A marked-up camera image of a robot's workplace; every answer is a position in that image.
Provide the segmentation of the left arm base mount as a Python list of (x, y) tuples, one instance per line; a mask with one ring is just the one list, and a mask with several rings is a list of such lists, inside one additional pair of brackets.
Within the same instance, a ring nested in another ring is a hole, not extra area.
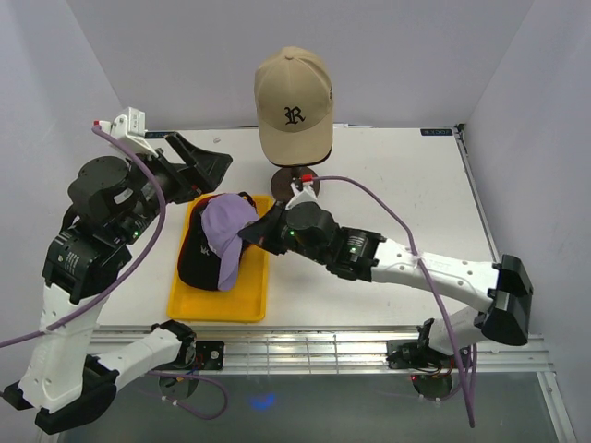
[(224, 351), (224, 341), (196, 341), (187, 368), (190, 372), (222, 370)]

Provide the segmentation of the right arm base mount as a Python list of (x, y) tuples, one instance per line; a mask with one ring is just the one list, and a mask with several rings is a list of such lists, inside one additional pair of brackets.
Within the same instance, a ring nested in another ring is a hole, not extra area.
[(432, 350), (418, 341), (387, 341), (386, 362), (390, 369), (413, 369), (427, 373), (454, 367), (453, 356)]

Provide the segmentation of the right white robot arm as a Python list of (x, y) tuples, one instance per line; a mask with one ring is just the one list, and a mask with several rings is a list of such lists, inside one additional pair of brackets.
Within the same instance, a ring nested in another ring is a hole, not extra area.
[(379, 233), (343, 227), (313, 202), (288, 209), (274, 204), (240, 238), (274, 255), (294, 252), (348, 281), (393, 283), (464, 304), (464, 309), (418, 327), (416, 341), (390, 352), (400, 367), (440, 366), (480, 341), (507, 346), (528, 342), (533, 284), (518, 257), (475, 262), (411, 249)]

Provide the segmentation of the purple baseball cap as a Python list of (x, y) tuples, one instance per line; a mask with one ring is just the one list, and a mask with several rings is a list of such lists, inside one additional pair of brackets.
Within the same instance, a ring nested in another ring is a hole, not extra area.
[(208, 246), (220, 259), (219, 291), (234, 288), (243, 249), (243, 240), (238, 233), (258, 219), (256, 207), (245, 192), (214, 197), (202, 212), (201, 226)]

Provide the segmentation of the beige baseball cap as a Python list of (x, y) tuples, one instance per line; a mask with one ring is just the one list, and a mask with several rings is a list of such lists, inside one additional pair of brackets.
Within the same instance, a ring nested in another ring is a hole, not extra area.
[(287, 46), (267, 58), (255, 74), (254, 98), (266, 158), (281, 150), (332, 147), (333, 85), (318, 55)]

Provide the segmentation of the black cap gold R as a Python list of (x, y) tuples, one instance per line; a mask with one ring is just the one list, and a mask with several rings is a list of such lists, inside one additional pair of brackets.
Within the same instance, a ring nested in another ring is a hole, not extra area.
[(278, 167), (311, 166), (325, 162), (332, 154), (332, 147), (326, 150), (281, 150), (267, 157), (267, 160)]

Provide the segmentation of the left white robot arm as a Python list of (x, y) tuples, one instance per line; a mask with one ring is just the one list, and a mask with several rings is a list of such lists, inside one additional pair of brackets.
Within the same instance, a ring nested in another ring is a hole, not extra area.
[(89, 352), (92, 333), (110, 295), (139, 266), (130, 246), (147, 230), (160, 233), (168, 204), (214, 191), (232, 164), (225, 153), (200, 149), (176, 132), (161, 150), (102, 156), (84, 164), (67, 193), (71, 204), (43, 265), (43, 309), (25, 375), (3, 399), (36, 411), (35, 423), (58, 434), (97, 420), (119, 390), (152, 370), (183, 370), (196, 357), (192, 329), (169, 320), (116, 352)]

